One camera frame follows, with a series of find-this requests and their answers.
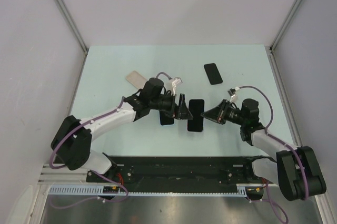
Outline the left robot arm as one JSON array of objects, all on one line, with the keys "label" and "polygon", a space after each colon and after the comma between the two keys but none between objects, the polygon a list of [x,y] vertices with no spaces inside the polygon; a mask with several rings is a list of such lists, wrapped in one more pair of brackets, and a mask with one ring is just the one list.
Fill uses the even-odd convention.
[{"label": "left robot arm", "polygon": [[53,152],[49,166],[57,169],[53,161],[58,157],[62,167],[69,170],[85,168],[96,172],[106,182],[112,181],[116,177],[113,161],[106,154],[92,150],[92,142],[121,125],[147,116],[151,110],[161,111],[176,120],[193,119],[185,95],[176,95],[176,88],[181,83],[179,77],[171,78],[168,85],[159,78],[150,78],[136,93],[122,97],[116,108],[86,119],[77,119],[73,115],[66,117],[51,143]]}]

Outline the beige phone case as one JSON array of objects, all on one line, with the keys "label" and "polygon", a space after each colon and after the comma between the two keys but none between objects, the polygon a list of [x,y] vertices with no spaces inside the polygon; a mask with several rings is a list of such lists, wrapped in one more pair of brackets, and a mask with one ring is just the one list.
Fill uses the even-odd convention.
[{"label": "beige phone case", "polygon": [[125,78],[136,89],[143,89],[147,82],[147,79],[135,70],[130,72]]}]

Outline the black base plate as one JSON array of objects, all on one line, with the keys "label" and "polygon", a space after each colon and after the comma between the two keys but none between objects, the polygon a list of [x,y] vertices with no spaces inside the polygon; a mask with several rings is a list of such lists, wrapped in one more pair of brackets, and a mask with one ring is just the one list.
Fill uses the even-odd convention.
[{"label": "black base plate", "polygon": [[123,181],[126,189],[179,192],[220,192],[237,185],[263,190],[263,179],[253,174],[252,162],[261,156],[126,157],[112,156],[114,166],[105,174]]}]

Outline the aluminium frame post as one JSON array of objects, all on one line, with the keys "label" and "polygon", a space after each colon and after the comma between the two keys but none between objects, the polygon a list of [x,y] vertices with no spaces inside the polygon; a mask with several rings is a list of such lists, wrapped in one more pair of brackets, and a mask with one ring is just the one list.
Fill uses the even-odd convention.
[{"label": "aluminium frame post", "polygon": [[82,52],[86,56],[88,54],[88,46],[86,45],[82,35],[80,34],[80,30],[75,23],[75,20],[69,11],[68,7],[66,6],[64,0],[54,0],[57,8],[59,9],[61,15],[63,16],[64,20],[66,21],[71,33],[73,34],[75,40],[77,41],[78,45],[80,46]]},{"label": "aluminium frame post", "polygon": [[298,10],[301,7],[301,4],[304,0],[294,0],[293,4],[291,5],[290,10],[288,11],[285,20],[283,21],[280,29],[278,30],[273,42],[269,46],[270,52],[273,54],[276,50],[278,44],[280,43],[282,37],[284,36],[285,32],[287,31],[289,25],[291,24],[293,18],[297,14]]}]

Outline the right aluminium frame post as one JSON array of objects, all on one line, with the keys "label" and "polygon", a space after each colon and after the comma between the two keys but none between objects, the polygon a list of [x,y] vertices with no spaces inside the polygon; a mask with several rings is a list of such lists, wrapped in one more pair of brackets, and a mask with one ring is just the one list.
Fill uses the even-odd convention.
[{"label": "right aluminium frame post", "polygon": [[294,0],[293,4],[291,5],[290,10],[288,11],[285,20],[283,21],[280,29],[278,30],[273,42],[269,46],[270,52],[273,54],[276,50],[278,44],[280,43],[282,37],[284,36],[285,32],[287,31],[289,25],[291,24],[293,18],[297,14],[298,10],[301,7],[301,4],[304,0]]}]

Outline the aluminium front rail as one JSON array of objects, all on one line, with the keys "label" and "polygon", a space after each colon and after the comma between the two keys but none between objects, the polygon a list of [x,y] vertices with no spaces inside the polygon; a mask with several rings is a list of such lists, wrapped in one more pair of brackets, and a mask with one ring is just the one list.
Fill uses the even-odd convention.
[{"label": "aluminium front rail", "polygon": [[50,185],[85,184],[87,173],[88,170],[83,168],[71,171],[66,167],[61,169],[52,169],[49,164],[44,164],[38,179],[38,183]]}]

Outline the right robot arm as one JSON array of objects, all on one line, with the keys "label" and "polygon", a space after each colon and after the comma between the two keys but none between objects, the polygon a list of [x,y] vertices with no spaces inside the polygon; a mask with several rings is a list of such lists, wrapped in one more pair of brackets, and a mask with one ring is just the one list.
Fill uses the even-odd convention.
[{"label": "right robot arm", "polygon": [[306,200],[326,193],[326,183],[314,150],[309,146],[290,145],[269,133],[260,122],[259,113],[259,103],[248,98],[241,108],[233,107],[224,99],[201,115],[220,125],[228,121],[239,125],[242,141],[268,155],[244,167],[246,181],[265,178],[278,185],[288,201]]}]

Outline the left aluminium frame post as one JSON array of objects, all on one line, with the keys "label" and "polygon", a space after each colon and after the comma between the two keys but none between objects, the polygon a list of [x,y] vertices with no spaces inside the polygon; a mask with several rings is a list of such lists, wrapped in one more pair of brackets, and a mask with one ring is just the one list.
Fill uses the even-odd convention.
[{"label": "left aluminium frame post", "polygon": [[86,56],[88,54],[88,46],[86,45],[82,35],[80,34],[80,30],[75,23],[75,20],[69,11],[68,7],[66,6],[64,0],[54,0],[57,8],[59,9],[61,15],[63,16],[64,20],[66,21],[71,33],[73,34],[75,40],[77,41],[78,45],[80,46],[82,52]]}]

